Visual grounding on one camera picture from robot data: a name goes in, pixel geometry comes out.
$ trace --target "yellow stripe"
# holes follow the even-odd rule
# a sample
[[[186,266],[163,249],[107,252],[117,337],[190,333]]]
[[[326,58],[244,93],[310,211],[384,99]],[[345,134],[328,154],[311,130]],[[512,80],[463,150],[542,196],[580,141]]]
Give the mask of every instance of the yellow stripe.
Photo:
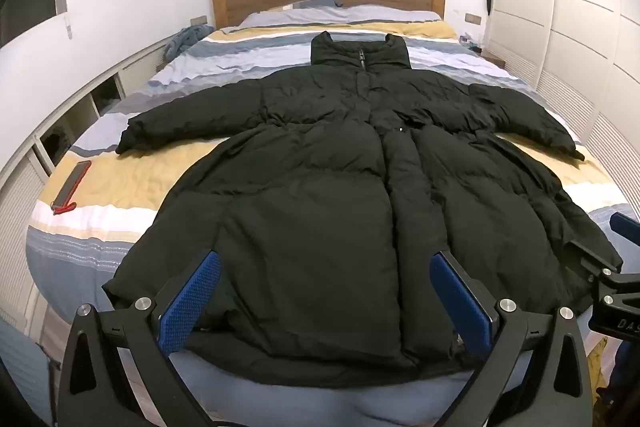
[[[237,32],[225,34],[218,30],[209,35],[213,41],[234,42],[250,37],[272,35],[289,32],[323,32],[330,30],[372,30],[393,33],[407,37],[424,37],[431,39],[457,39],[454,29],[444,21],[432,22],[369,22],[357,24],[319,24],[313,26],[280,26],[278,28],[245,28]]]
[[[92,165],[72,197],[78,206],[112,204],[119,208],[158,210],[180,176],[222,141],[181,142],[154,153],[132,152],[122,156],[104,152],[82,158],[68,152],[51,175],[40,201],[50,205],[76,164],[89,159]]]
[[[549,167],[560,178],[562,185],[580,183],[605,184],[613,183],[605,168],[593,157],[586,147],[578,145],[576,149],[584,154],[584,162],[569,158],[562,154],[549,152],[526,138],[515,135],[500,135],[519,149],[526,152],[533,159]]]

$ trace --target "wall outlet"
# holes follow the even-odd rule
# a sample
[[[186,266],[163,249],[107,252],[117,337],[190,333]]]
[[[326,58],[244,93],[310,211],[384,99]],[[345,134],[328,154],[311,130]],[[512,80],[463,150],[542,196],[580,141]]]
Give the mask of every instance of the wall outlet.
[[[196,17],[195,19],[191,19],[191,26],[196,24],[206,24],[206,23],[207,23],[206,15],[201,15],[200,17]]]
[[[74,38],[74,33],[71,29],[71,19],[69,18],[69,12],[65,12],[64,20],[66,26],[66,36],[69,38],[69,40],[71,40]]]
[[[479,15],[473,15],[472,13],[465,13],[465,22],[480,25],[482,17]]]

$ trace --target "mattress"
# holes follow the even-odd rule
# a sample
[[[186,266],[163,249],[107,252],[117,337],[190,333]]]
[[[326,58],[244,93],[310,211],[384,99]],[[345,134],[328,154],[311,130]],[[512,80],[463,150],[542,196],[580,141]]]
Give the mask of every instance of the mattress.
[[[33,280],[56,313],[68,323],[85,302],[111,309],[101,285],[129,248],[153,222],[169,189],[199,158],[222,140],[179,143],[153,154],[114,153],[129,118],[174,98],[244,78],[309,63],[310,43],[322,31],[334,40],[382,40],[403,36],[412,67],[438,71],[459,82],[510,87],[544,105],[523,80],[463,48],[447,23],[430,12],[381,7],[291,9],[253,14],[241,26],[215,31],[128,96],[89,128],[63,157],[38,198],[27,231],[27,259]],[[584,162],[550,155],[516,136],[502,136],[547,165],[564,189],[603,229],[625,261],[624,271],[640,271],[640,248],[613,234],[609,217],[635,215],[606,170],[576,140]],[[91,159],[73,200],[75,210],[54,216],[50,204],[76,163]],[[580,318],[585,347],[602,338]],[[203,407],[251,426],[428,425],[442,415],[468,380],[468,373],[402,385],[349,389],[261,385],[225,373],[187,351],[171,357],[178,373]],[[517,385],[527,366],[521,357],[512,376]]]

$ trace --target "shelf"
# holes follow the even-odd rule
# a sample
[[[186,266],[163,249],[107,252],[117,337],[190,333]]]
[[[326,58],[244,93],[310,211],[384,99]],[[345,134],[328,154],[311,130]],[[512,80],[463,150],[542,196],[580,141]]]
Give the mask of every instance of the shelf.
[[[118,89],[118,74],[114,74],[107,78],[99,86],[95,87],[91,92],[94,99],[95,107],[100,116],[104,115],[114,105],[116,105],[122,97]]]
[[[82,133],[96,123],[99,118],[98,110],[95,107],[91,93],[84,95],[78,100],[76,105],[65,113],[65,118],[71,128],[73,141],[75,142],[82,136]]]
[[[49,130],[40,138],[42,147],[54,166],[58,165],[62,160],[62,156],[65,155],[75,141],[73,137],[74,133],[65,114],[49,127]]]

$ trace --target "jacket sleeve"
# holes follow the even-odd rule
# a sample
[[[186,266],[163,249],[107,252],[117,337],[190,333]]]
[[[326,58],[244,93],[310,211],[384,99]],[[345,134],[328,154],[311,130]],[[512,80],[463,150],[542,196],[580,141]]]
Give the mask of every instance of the jacket sleeve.
[[[544,147],[584,160],[564,126],[526,94],[505,87],[471,84],[469,95],[491,114],[496,131],[519,134]]]
[[[178,140],[232,136],[260,124],[261,80],[209,87],[159,105],[129,120],[116,149],[150,151]]]

